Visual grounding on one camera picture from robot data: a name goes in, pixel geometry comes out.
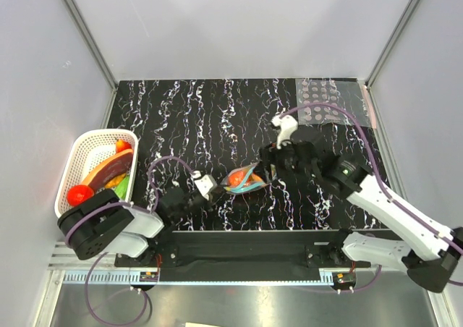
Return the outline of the peach toy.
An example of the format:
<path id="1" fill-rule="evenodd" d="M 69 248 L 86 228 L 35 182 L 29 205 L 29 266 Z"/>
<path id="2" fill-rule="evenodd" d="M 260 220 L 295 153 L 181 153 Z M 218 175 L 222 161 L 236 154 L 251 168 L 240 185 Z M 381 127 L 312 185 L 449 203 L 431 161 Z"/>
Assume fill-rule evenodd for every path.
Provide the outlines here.
<path id="1" fill-rule="evenodd" d="M 261 177 L 259 177 L 257 174 L 251 173 L 250 178 L 251 178 L 252 182 L 255 183 L 255 184 L 257 184 L 257 183 L 265 184 L 265 181 Z"/>

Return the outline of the clear zip bag blue zipper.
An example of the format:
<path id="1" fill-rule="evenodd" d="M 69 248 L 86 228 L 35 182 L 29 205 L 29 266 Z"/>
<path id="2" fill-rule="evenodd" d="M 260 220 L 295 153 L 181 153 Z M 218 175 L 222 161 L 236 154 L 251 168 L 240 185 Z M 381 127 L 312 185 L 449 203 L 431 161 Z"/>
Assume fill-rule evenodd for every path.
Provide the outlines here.
<path id="1" fill-rule="evenodd" d="M 276 167 L 262 162 L 232 170 L 220 185 L 230 195 L 243 195 L 267 187 L 276 178 Z"/>

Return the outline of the orange pumpkin toy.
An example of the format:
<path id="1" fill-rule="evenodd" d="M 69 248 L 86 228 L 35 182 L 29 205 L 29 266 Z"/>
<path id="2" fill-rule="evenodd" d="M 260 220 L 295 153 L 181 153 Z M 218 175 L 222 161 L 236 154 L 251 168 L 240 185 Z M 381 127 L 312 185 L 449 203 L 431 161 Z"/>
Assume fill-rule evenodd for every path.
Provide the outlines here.
<path id="1" fill-rule="evenodd" d="M 245 170 L 239 170 L 232 172 L 228 176 L 228 185 L 231 188 L 236 188 L 236 187 L 247 187 L 250 183 L 250 176 L 247 174 L 247 171 Z"/>

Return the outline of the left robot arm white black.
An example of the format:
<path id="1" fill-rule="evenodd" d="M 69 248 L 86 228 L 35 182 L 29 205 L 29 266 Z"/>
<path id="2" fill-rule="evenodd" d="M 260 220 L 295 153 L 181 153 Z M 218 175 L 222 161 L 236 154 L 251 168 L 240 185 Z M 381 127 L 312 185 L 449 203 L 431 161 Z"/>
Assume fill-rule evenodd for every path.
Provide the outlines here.
<path id="1" fill-rule="evenodd" d="M 115 192 L 99 192 L 62 214 L 57 226 L 79 260 L 112 252 L 149 266 L 156 259 L 152 242 L 172 233 L 187 217 L 211 208 L 224 194 L 222 186 L 206 195 L 174 187 L 149 211 L 118 199 Z"/>

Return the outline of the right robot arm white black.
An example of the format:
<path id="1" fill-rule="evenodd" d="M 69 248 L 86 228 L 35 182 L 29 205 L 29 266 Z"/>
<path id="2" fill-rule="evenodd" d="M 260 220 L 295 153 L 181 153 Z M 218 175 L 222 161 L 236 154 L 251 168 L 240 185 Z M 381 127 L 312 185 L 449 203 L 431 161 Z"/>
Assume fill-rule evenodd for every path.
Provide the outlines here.
<path id="1" fill-rule="evenodd" d="M 259 154 L 266 177 L 285 182 L 312 178 L 326 192 L 367 211 L 400 238 L 392 241 L 341 231 L 328 249 L 335 266 L 363 261 L 394 268 L 434 293 L 451 283 L 462 258 L 462 228 L 451 229 L 420 212 L 353 157 L 289 140 L 264 146 Z"/>

